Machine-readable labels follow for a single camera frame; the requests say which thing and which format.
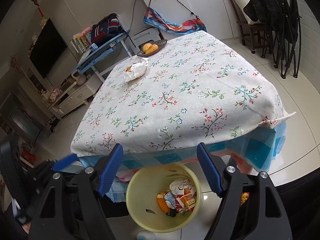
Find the orange red snack bag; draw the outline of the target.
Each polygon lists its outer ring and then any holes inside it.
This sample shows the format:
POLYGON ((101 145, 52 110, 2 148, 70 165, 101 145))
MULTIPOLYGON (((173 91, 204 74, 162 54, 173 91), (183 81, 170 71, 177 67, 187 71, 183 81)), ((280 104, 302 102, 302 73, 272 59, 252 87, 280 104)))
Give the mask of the orange red snack bag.
POLYGON ((175 198, 175 209, 181 215, 193 211, 196 205, 196 197, 189 188, 177 190, 173 193, 175 198))

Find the blue milk carton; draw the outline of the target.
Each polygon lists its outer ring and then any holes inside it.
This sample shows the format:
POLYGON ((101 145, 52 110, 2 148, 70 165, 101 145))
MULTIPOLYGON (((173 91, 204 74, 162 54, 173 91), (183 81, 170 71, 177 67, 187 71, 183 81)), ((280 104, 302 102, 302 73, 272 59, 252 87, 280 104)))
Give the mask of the blue milk carton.
POLYGON ((164 195, 164 201, 165 201, 165 203, 166 203, 166 205, 168 206, 169 209, 175 209, 176 208, 175 197, 170 191, 168 191, 164 195))

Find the curled orange peel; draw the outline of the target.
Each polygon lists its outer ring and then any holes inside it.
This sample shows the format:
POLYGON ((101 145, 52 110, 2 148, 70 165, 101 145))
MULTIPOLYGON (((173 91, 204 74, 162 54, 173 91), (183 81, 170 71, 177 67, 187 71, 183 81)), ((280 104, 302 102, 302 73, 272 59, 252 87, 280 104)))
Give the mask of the curled orange peel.
POLYGON ((158 193, 156 196, 156 200, 157 200, 157 204, 159 205, 159 208, 161 209, 161 211, 164 213, 167 213, 170 211, 170 209, 168 208, 168 206, 166 205, 166 203, 164 201, 165 194, 166 194, 166 192, 158 193))

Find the white paper wrapper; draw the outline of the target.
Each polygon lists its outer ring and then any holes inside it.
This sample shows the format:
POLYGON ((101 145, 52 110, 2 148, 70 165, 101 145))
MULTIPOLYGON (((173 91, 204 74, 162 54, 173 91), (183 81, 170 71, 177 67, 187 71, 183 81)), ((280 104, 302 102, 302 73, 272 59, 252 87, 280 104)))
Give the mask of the white paper wrapper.
POLYGON ((129 82, 142 77, 147 71, 149 59, 141 58, 131 65, 130 72, 124 72, 124 81, 129 82))

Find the white tv cabinet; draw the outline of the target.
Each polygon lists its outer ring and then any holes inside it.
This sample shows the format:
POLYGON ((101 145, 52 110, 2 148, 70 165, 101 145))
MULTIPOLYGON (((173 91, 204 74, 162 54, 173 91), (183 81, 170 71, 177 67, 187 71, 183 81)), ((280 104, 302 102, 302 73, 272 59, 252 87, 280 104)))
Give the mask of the white tv cabinet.
POLYGON ((87 99, 93 96, 100 86, 101 82, 95 77, 91 77, 81 86, 74 81, 62 91, 48 109, 56 118, 61 119, 79 106, 88 104, 87 99))

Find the pink kettlebell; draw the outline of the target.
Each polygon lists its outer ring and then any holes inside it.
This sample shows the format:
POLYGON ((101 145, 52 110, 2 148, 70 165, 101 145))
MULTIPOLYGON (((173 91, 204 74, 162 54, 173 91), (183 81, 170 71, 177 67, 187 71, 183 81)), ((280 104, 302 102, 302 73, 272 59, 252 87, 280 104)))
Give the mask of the pink kettlebell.
POLYGON ((79 73, 76 69, 72 72, 71 77, 76 81, 77 85, 81 86, 87 81, 87 77, 84 74, 79 73))

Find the floral white tablecloth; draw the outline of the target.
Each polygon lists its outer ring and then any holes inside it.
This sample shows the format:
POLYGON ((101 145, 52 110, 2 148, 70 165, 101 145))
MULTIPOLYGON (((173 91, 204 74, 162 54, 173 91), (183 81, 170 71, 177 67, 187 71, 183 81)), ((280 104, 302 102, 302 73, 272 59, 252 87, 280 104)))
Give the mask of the floral white tablecloth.
POLYGON ((110 72, 71 143, 79 156, 102 155, 121 144, 129 154, 231 140, 275 128, 291 117, 272 83, 240 54, 198 31, 167 42, 147 57, 145 74, 124 81, 133 56, 110 72))

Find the woven wicker fruit basket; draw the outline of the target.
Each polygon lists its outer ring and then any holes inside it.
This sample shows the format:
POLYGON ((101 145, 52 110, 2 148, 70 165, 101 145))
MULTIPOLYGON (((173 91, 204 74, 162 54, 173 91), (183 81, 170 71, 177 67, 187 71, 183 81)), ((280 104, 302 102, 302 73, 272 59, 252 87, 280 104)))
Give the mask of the woven wicker fruit basket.
POLYGON ((167 45, 167 40, 150 41, 143 44, 137 53, 139 57, 150 57, 155 55, 167 45))

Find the upper yellow mango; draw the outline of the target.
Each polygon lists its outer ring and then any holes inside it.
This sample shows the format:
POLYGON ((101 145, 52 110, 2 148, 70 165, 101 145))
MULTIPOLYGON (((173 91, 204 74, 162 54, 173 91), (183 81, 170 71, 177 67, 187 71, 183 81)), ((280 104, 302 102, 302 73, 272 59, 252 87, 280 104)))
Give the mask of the upper yellow mango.
POLYGON ((152 46, 151 43, 146 43, 142 46, 142 51, 145 53, 150 47, 152 46))

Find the yellow mango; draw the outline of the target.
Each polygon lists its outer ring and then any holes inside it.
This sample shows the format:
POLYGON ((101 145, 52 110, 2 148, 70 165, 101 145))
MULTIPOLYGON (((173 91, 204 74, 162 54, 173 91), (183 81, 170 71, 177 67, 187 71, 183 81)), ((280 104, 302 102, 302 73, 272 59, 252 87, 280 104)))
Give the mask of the yellow mango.
POLYGON ((150 47, 152 46, 151 43, 146 43, 142 46, 142 51, 145 53, 150 47))
POLYGON ((153 53, 154 51, 158 50, 158 45, 157 44, 152 44, 152 46, 145 52, 145 55, 149 55, 153 53))

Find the dark striped backpack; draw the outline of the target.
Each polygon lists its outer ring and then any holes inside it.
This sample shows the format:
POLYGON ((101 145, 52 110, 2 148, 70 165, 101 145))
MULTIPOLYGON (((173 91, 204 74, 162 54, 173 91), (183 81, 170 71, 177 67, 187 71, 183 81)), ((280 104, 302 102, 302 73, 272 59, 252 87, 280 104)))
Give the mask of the dark striped backpack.
POLYGON ((118 15, 111 13, 92 26, 91 43, 100 47, 122 33, 125 31, 118 20, 118 15))

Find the white air purifier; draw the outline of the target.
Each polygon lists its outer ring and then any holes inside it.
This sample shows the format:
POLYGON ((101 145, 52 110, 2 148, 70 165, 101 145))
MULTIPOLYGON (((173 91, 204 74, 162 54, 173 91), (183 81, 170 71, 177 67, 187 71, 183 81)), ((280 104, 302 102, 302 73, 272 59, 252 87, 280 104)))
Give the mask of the white air purifier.
POLYGON ((161 39, 158 30, 153 27, 141 31, 135 35, 131 35, 130 37, 133 42, 131 44, 131 49, 133 50, 134 54, 137 54, 145 43, 151 43, 161 39))

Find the wooden chair with cushion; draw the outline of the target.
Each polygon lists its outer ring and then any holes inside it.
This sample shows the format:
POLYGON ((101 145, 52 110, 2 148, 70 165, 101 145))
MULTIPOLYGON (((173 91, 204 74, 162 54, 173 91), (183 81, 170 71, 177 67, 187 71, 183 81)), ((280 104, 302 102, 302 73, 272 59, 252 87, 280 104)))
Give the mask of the wooden chair with cushion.
POLYGON ((259 20, 252 20, 245 12, 245 9, 249 9, 251 0, 229 0, 234 10, 236 23, 239 26, 241 43, 243 46, 246 42, 251 44, 251 53, 255 54, 256 49, 263 47, 262 35, 264 32, 264 26, 259 20))

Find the black folding chairs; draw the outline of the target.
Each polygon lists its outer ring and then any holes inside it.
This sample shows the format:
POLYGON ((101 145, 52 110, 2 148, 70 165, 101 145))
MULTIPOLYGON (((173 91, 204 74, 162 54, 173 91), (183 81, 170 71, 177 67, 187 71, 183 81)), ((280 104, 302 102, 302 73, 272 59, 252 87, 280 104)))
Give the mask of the black folding chairs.
POLYGON ((293 67, 297 78, 301 57, 301 23, 297 0, 249 0, 244 13, 254 22, 263 25, 263 48, 261 57, 269 52, 273 56, 274 68, 280 69, 285 79, 293 67))

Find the black wall television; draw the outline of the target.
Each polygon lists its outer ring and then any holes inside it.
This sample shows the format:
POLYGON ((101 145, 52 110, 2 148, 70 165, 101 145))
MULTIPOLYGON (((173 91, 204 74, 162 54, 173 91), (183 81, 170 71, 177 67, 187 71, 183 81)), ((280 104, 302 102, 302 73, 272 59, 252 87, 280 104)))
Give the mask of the black wall television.
POLYGON ((67 47, 67 43, 49 18, 33 46, 29 59, 41 77, 46 78, 67 47))

